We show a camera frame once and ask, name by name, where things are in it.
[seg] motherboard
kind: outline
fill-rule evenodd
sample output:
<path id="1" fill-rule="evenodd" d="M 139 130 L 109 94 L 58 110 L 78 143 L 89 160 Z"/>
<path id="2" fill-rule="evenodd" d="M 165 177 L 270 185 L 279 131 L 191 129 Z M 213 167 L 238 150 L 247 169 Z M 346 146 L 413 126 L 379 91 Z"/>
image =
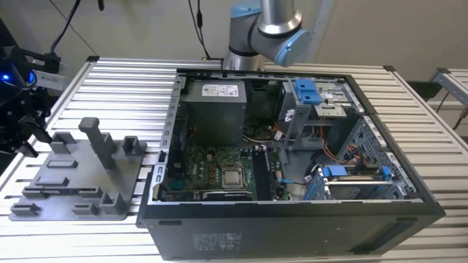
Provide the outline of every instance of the motherboard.
<path id="1" fill-rule="evenodd" d="M 286 187 L 278 181 L 282 175 L 282 163 L 274 149 L 191 145 L 187 150 L 186 174 L 170 179 L 167 200 L 286 199 Z"/>

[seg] gray fixture plate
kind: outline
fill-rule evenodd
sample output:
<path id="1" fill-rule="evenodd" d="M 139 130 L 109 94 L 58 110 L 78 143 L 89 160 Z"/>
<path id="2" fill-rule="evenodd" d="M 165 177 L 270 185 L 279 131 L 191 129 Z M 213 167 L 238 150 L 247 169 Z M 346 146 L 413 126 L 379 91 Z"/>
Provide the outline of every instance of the gray fixture plate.
<path id="1" fill-rule="evenodd" d="M 107 193 L 113 201 L 121 194 L 122 200 L 119 204 L 101 204 L 102 198 L 83 198 L 82 195 L 50 195 L 47 198 L 27 198 L 22 196 L 21 208 L 27 208 L 33 203 L 39 207 L 38 215 L 17 215 L 11 213 L 13 221 L 66 221 L 66 220 L 125 220 L 129 215 L 130 205 L 133 201 L 133 193 L 135 183 L 139 176 L 143 155 L 126 156 L 123 150 L 123 140 L 115 140 L 117 151 L 113 157 L 117 161 L 118 168 L 106 170 L 103 164 L 94 152 L 89 140 L 78 140 L 77 144 L 67 144 L 71 154 L 50 153 L 50 156 L 42 166 L 30 187 L 41 188 L 35 183 L 43 180 L 61 179 L 67 177 L 70 180 L 67 186 L 54 186 L 54 189 L 97 189 L 101 187 L 103 195 Z M 147 143 L 141 141 L 143 152 Z M 73 161 L 77 160 L 78 167 L 74 168 L 49 168 L 50 161 Z M 77 215 L 73 209 L 81 209 L 86 205 L 97 206 L 97 214 Z M 115 213 L 106 213 L 105 210 L 118 210 Z"/>

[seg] gray post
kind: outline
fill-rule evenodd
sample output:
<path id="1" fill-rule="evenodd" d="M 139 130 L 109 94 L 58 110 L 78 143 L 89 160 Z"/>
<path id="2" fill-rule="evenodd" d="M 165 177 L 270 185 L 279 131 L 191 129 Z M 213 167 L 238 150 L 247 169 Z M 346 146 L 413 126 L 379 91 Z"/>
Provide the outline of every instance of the gray post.
<path id="1" fill-rule="evenodd" d="M 107 147 L 107 143 L 103 138 L 103 134 L 99 129 L 101 120 L 98 118 L 86 117 L 82 119 L 79 129 L 89 136 L 91 147 L 102 161 L 102 164 L 107 170 L 117 167 L 117 162 L 113 159 L 113 149 Z"/>

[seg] white label on power supply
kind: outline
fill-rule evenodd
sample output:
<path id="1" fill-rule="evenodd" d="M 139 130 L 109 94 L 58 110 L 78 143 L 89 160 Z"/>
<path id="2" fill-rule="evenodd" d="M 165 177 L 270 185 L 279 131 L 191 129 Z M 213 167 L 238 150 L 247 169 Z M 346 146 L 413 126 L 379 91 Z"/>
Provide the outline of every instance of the white label on power supply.
<path id="1" fill-rule="evenodd" d="M 239 97 L 239 89 L 237 85 L 206 84 L 202 89 L 202 96 Z"/>
<path id="2" fill-rule="evenodd" d="M 279 141 L 282 139 L 282 137 L 283 137 L 283 133 L 281 131 L 278 131 L 275 134 L 275 140 Z"/>

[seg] slotted aluminum surface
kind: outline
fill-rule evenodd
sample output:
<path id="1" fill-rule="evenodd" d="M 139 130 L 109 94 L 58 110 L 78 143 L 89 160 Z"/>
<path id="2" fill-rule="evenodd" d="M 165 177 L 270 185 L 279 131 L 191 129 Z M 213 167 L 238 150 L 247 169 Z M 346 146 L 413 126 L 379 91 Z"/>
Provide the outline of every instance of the slotted aluminum surface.
<path id="1" fill-rule="evenodd" d="M 135 227 L 143 185 L 157 161 L 162 125 L 177 68 L 221 68 L 218 62 L 107 59 L 89 63 L 69 87 L 49 129 L 78 130 L 81 118 L 95 116 L 115 139 L 138 135 L 149 140 L 147 156 L 125 221 L 13 222 L 10 206 L 43 164 L 49 145 L 37 143 L 37 159 L 18 156 L 0 177 L 0 259 L 13 262 L 161 262 L 147 230 Z M 383 257 L 367 262 L 468 262 L 468 146 L 403 82 L 383 67 L 299 64 L 267 65 L 267 71 L 351 74 L 387 124 L 447 216 Z M 363 262 L 347 259 L 265 259 L 255 262 Z"/>

